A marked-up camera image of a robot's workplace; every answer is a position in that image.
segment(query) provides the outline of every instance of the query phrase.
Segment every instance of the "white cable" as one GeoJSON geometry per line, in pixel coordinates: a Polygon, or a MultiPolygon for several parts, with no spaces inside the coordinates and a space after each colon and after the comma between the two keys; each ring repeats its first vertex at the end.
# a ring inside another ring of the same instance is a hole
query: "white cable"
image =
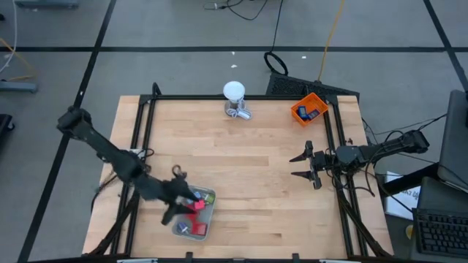
{"type": "Polygon", "coordinates": [[[17,19],[17,14],[16,14],[16,4],[15,4],[15,0],[12,0],[12,3],[13,3],[13,14],[14,14],[14,27],[15,27],[15,40],[13,42],[13,52],[12,54],[10,55],[10,57],[8,58],[7,62],[5,63],[5,65],[3,65],[3,67],[0,69],[0,73],[3,72],[3,70],[8,66],[8,64],[10,63],[10,61],[12,60],[13,56],[15,55],[15,52],[16,52],[16,44],[18,43],[18,19],[17,19]]]}
{"type": "Polygon", "coordinates": [[[246,102],[243,97],[238,100],[237,109],[229,108],[226,110],[226,113],[233,118],[236,118],[239,113],[244,119],[250,119],[252,117],[252,113],[246,108],[246,102]]]}

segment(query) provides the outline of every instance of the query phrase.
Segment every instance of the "blue object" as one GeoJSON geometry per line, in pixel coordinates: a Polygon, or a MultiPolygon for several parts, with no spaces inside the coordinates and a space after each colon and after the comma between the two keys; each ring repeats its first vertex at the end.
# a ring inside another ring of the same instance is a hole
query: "blue object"
{"type": "Polygon", "coordinates": [[[299,106],[298,108],[298,115],[301,117],[303,120],[308,120],[309,116],[307,115],[307,109],[306,106],[299,106]]]}
{"type": "MultiPolygon", "coordinates": [[[[193,194],[194,194],[198,199],[201,199],[201,198],[202,198],[202,195],[201,195],[199,192],[195,192],[195,193],[193,193],[193,194]]],[[[193,204],[193,201],[190,200],[190,199],[188,199],[188,198],[186,198],[186,202],[187,202],[187,204],[189,204],[189,205],[193,204]]]]}
{"type": "Polygon", "coordinates": [[[177,231],[179,231],[180,233],[188,232],[189,226],[187,226],[187,224],[185,224],[184,222],[181,222],[177,224],[177,231]]]}
{"type": "Polygon", "coordinates": [[[317,117],[319,115],[319,111],[318,110],[312,110],[309,114],[308,114],[308,119],[311,120],[315,117],[317,117]]]}

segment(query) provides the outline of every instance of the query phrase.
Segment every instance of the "computer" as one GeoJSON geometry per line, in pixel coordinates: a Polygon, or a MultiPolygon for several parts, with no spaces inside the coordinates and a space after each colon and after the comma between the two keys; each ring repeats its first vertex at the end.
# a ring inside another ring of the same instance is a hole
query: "computer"
{"type": "Polygon", "coordinates": [[[411,259],[468,261],[468,100],[452,91],[437,175],[423,179],[413,210],[411,259]]]}

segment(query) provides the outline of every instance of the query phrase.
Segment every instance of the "gray floor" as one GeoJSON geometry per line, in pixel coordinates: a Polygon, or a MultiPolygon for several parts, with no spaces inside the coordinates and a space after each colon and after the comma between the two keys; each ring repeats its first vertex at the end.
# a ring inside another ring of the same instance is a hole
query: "gray floor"
{"type": "MultiPolygon", "coordinates": [[[[279,0],[271,0],[253,22],[227,10],[205,11],[208,0],[118,0],[104,46],[270,45],[279,0]]],[[[80,1],[77,10],[18,10],[20,46],[92,47],[107,9],[106,1],[80,1]]],[[[246,1],[239,12],[253,15],[263,1],[246,1]]],[[[465,1],[432,1],[453,46],[468,46],[465,1]]],[[[322,46],[339,0],[286,0],[277,45],[322,46]]],[[[0,37],[12,43],[12,7],[0,2],[7,21],[0,37]]],[[[347,1],[333,46],[441,47],[422,1],[347,1]]],[[[0,53],[0,64],[4,55],[0,53]]],[[[22,53],[39,72],[36,94],[0,93],[0,113],[12,114],[17,129],[0,155],[0,254],[14,262],[36,210],[61,135],[56,119],[72,104],[90,53],[22,53]]],[[[290,75],[315,80],[321,53],[278,53],[290,75]]],[[[468,67],[468,54],[458,53],[468,67]]],[[[14,59],[1,79],[24,75],[14,59]]],[[[148,93],[156,81],[164,94],[219,94],[230,80],[248,94],[264,94],[270,72],[257,52],[100,53],[82,107],[94,125],[110,135],[118,98],[148,93]]],[[[361,93],[361,112],[375,132],[441,115],[448,94],[462,89],[446,53],[329,53],[322,81],[361,93]]],[[[439,158],[444,121],[424,130],[431,143],[422,158],[439,158]]],[[[382,171],[411,172],[426,164],[402,156],[379,163],[382,171]]],[[[71,142],[30,259],[79,256],[89,222],[89,206],[102,164],[85,145],[71,142]]],[[[404,256],[407,222],[388,217],[397,255],[404,256]]]]}

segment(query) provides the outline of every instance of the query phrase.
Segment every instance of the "metal tray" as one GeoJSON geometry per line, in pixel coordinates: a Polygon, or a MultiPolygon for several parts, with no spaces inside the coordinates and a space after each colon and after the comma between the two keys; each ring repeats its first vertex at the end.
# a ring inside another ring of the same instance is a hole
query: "metal tray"
{"type": "MultiPolygon", "coordinates": [[[[208,236],[208,231],[210,229],[210,223],[211,223],[211,216],[213,215],[213,210],[214,210],[214,204],[216,203],[216,193],[214,192],[214,190],[212,189],[208,189],[208,188],[203,188],[203,187],[198,187],[198,186],[189,186],[190,190],[192,192],[199,192],[200,194],[213,194],[214,195],[214,201],[213,201],[213,204],[209,204],[209,205],[206,205],[205,206],[205,209],[201,210],[198,217],[197,217],[197,220],[200,222],[200,223],[205,223],[207,224],[206,226],[206,233],[204,236],[201,236],[201,235],[192,235],[190,234],[189,232],[185,232],[185,233],[180,233],[178,230],[177,230],[177,225],[179,223],[185,223],[187,224],[187,226],[191,229],[192,228],[192,222],[186,217],[186,215],[177,215],[176,216],[176,219],[175,219],[175,223],[173,225],[173,234],[175,235],[178,235],[180,237],[185,237],[185,238],[188,238],[190,240],[196,240],[196,241],[204,241],[204,239],[206,239],[206,237],[208,236]]],[[[187,201],[183,198],[181,199],[181,202],[182,204],[184,205],[187,205],[187,201]]]]}

